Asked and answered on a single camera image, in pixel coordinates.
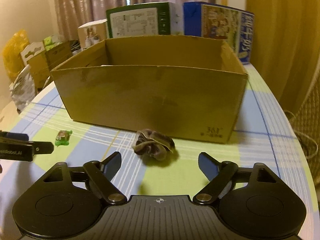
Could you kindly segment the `golden yellow curtain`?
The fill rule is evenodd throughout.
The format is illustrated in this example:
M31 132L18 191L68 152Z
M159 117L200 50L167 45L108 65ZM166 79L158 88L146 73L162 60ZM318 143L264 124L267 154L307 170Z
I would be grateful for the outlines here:
M246 0L251 63L282 109L296 113L319 71L319 0Z

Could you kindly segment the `white crumpled plastic bag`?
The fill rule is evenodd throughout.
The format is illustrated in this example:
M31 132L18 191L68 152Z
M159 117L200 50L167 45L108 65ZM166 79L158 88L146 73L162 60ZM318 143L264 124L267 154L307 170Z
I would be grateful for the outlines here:
M15 103L19 112L31 103L36 96L36 89L33 77L30 72L30 65L26 65L18 74L15 81L9 86L10 97Z

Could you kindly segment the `blue milk carton box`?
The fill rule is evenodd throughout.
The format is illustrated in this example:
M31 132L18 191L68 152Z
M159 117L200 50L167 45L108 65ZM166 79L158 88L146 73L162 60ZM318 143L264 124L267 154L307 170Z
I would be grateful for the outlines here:
M183 4L184 34L226 41L243 64L249 64L254 14L207 2Z

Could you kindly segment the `yellow plastic bag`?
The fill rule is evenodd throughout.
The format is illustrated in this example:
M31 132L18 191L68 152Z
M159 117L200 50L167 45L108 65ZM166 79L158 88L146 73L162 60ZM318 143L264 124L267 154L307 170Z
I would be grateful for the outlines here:
M18 74L25 67L21 52L30 44L27 32L24 29L14 33L2 50L4 68L8 78L14 82Z

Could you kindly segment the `small green candy packet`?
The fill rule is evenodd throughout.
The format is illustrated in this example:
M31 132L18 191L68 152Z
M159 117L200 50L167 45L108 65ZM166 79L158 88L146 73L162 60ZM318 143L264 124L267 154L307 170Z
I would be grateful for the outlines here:
M67 146L73 131L60 130L55 138L55 146Z

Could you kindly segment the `open brown cardboard box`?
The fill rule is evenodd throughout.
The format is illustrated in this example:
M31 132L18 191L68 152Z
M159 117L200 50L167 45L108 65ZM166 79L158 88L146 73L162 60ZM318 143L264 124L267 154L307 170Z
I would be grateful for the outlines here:
M248 80L225 41L183 35L106 39L50 73L74 121L222 144Z

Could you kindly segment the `brown cardboard storage box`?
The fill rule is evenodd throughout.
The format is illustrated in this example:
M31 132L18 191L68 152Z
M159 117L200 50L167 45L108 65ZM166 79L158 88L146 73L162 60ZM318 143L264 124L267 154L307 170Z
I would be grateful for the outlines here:
M73 41L66 41L52 49L42 51L27 61L30 66L36 91L40 91L47 79L50 71L73 56L71 45Z

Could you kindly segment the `green milk carton box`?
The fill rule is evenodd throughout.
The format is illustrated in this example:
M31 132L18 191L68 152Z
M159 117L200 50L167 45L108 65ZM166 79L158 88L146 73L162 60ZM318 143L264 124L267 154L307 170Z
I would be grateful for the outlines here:
M171 2L126 5L106 11L110 38L183 35L183 8Z

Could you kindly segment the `white cutout cardboard box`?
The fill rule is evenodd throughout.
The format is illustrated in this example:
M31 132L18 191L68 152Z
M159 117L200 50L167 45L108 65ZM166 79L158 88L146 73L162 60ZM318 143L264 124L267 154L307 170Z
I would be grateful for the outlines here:
M45 50L43 42L33 42L27 45L22 52L20 52L22 61L26 66L28 64L28 60L34 57L35 55L43 52Z

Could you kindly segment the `brown velvet scrunchie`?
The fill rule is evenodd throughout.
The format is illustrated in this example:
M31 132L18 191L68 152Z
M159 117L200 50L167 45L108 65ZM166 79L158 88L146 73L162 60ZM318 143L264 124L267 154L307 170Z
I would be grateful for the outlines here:
M151 129L143 129L136 133L132 149L137 155L148 155L157 161L164 161L175 152L175 143L171 137Z

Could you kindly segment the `checked tablecloth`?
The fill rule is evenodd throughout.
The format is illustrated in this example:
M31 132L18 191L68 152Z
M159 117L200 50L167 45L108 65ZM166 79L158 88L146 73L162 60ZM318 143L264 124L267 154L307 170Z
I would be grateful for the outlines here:
M74 122L54 84L47 86L15 120L3 120L3 129L25 133L33 141L54 141L60 130L71 130L67 146L49 155L37 155L33 162L2 160L1 239L18 239L20 232L12 217L16 199L55 163L81 166L120 152L123 163L113 179L126 196L134 194L193 196L207 183L197 159L201 152L229 160L241 167L265 163L306 206L300 230L302 239L319 239L319 211L316 190L303 150L288 119L263 78L252 65L238 123L226 144L175 140L178 158L164 166L140 159L132 150L135 134Z

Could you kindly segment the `white photo product box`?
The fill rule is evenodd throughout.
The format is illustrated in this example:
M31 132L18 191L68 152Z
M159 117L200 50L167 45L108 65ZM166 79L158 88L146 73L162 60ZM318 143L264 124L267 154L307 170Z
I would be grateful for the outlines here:
M87 49L92 45L108 38L107 19L87 22L78 27L78 37L81 49Z

